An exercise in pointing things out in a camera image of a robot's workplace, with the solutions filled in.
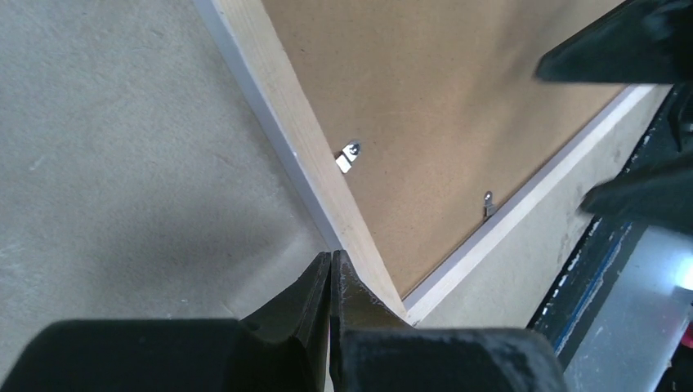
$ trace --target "screw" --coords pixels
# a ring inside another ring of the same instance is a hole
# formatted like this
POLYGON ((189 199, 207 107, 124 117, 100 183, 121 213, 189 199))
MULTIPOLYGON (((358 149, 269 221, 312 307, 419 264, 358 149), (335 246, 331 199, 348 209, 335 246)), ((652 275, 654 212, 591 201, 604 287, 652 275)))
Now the screw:
POLYGON ((358 141, 351 142, 349 145, 349 152, 352 155, 358 155, 361 152, 361 143, 358 141))
POLYGON ((496 206, 494 205, 493 199, 493 192, 486 192, 484 195, 484 220, 489 219, 493 214, 496 213, 496 206))

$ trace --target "clamp jaw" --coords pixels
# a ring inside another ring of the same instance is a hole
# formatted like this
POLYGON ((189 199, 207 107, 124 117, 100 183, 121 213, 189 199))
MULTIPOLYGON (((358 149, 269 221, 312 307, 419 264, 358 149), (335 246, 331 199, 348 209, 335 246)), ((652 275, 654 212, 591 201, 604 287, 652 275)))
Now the clamp jaw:
POLYGON ((344 251, 242 320, 69 321, 26 348, 2 392, 26 390, 561 391, 545 339, 523 329, 419 330, 344 251))
POLYGON ((668 115, 679 155, 592 189, 583 211, 693 234, 693 2, 627 0, 539 62, 548 82, 679 84, 668 115))

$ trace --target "metal clip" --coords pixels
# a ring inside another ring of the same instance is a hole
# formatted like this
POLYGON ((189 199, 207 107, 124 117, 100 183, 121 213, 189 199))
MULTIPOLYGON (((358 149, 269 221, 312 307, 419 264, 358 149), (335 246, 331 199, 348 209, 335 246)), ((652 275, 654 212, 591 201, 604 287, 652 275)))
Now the metal clip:
POLYGON ((484 221, 492 217, 497 210, 498 206, 494 204, 494 193, 486 192, 484 195, 484 221))
POLYGON ((342 170, 342 173, 346 174, 351 169, 351 166, 356 158, 358 158, 360 153, 361 143, 358 140, 350 141, 349 144, 342 149, 342 152, 339 154, 337 159, 335 159, 335 162, 337 163, 337 166, 339 166, 339 169, 342 170))

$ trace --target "gray floor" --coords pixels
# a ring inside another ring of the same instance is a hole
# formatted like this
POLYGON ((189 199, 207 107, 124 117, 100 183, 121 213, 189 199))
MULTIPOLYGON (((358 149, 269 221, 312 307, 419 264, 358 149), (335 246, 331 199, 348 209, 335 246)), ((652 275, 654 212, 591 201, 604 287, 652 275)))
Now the gray floor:
POLYGON ((0 0, 0 380, 65 318, 243 317, 324 249, 188 0, 0 0))

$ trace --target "hardboard backing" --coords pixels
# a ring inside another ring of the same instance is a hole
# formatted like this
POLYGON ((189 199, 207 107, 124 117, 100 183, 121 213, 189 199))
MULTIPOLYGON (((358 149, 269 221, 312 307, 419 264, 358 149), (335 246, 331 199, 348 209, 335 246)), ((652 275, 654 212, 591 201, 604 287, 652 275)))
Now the hardboard backing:
POLYGON ((618 3, 264 0, 401 295, 620 91, 531 76, 618 3))

